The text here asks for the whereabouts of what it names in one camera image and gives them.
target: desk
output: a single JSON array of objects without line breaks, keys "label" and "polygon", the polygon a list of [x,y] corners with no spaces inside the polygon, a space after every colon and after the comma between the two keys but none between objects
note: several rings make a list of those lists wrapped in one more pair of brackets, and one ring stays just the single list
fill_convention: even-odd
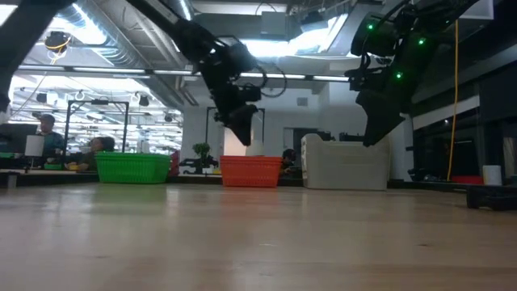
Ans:
[{"label": "desk", "polygon": [[1,169],[0,188],[16,188],[22,186],[47,186],[67,183],[98,182],[97,173],[77,173],[75,171],[51,171]]}]

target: white container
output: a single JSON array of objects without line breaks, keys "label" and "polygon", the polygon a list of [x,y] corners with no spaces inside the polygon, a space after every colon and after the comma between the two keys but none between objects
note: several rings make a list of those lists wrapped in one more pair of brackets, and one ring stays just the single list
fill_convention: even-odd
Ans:
[{"label": "white container", "polygon": [[386,190],[389,142],[364,147],[354,141],[322,141],[307,134],[301,142],[304,185],[314,189]]},{"label": "white container", "polygon": [[43,146],[45,138],[37,135],[27,135],[27,143],[25,144],[26,157],[41,157],[43,155]]},{"label": "white container", "polygon": [[483,181],[485,185],[502,186],[501,166],[483,166]]}]

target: monitor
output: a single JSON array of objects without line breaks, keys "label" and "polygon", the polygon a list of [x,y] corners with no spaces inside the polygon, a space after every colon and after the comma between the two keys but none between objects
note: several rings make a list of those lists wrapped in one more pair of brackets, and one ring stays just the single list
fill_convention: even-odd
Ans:
[{"label": "monitor", "polygon": [[36,134],[38,125],[0,124],[0,153],[25,153],[27,135]]}]

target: pipe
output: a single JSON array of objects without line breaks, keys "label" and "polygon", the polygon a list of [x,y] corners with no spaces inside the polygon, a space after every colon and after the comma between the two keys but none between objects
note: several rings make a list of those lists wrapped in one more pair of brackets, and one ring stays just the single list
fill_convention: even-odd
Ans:
[{"label": "pipe", "polygon": [[151,26],[154,29],[154,32],[156,32],[156,35],[158,38],[162,41],[162,43],[165,45],[165,48],[167,52],[174,58],[176,63],[180,68],[184,67],[183,60],[178,54],[178,51],[176,50],[174,41],[163,32],[161,28],[159,28],[156,24],[152,23]]},{"label": "pipe", "polygon": [[163,57],[170,63],[174,62],[170,53],[167,52],[165,45],[156,37],[156,35],[154,35],[151,32],[151,27],[149,27],[149,25],[145,22],[140,12],[138,12],[134,7],[131,7],[129,10],[132,11],[133,15],[135,16],[135,19],[137,20],[138,25],[142,27],[145,34],[151,39],[151,41],[160,51],[160,53],[162,53]]},{"label": "pipe", "polygon": [[[106,46],[114,46],[116,48],[97,48],[95,52],[111,62],[115,67],[121,68],[149,68],[150,63],[141,55],[134,47],[129,39],[122,31],[111,21],[111,19],[97,6],[92,0],[78,0],[77,6],[80,7],[80,13],[75,6],[69,6],[62,10],[59,17],[68,20],[77,28],[84,28],[87,25],[84,15],[101,30],[107,40]],[[137,82],[147,86],[153,91],[160,101],[169,108],[181,109],[184,105],[180,95],[163,82],[160,78],[137,79]]]}]

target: metal frame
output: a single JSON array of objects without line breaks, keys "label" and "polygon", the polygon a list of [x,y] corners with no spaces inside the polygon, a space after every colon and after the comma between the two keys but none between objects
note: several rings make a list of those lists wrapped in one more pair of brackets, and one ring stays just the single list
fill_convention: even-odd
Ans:
[{"label": "metal frame", "polygon": [[[72,105],[75,103],[79,103],[79,106],[72,110]],[[70,100],[68,102],[68,108],[66,109],[66,125],[65,125],[65,145],[63,148],[63,153],[61,154],[61,162],[65,162],[66,157],[66,146],[68,145],[68,132],[70,126],[70,117],[84,104],[89,103],[93,105],[108,105],[108,104],[123,104],[126,106],[126,111],[124,113],[124,135],[122,137],[122,152],[125,152],[126,149],[126,136],[128,134],[128,116],[129,116],[129,102],[127,101],[107,101],[107,100],[90,100],[90,101],[77,101]]]},{"label": "metal frame", "polygon": [[[204,142],[208,143],[208,118],[210,117],[210,111],[217,110],[215,107],[207,108],[207,115],[204,122]],[[262,112],[263,120],[262,120],[262,144],[264,144],[264,125],[266,124],[266,109],[258,108],[260,112]]]}]

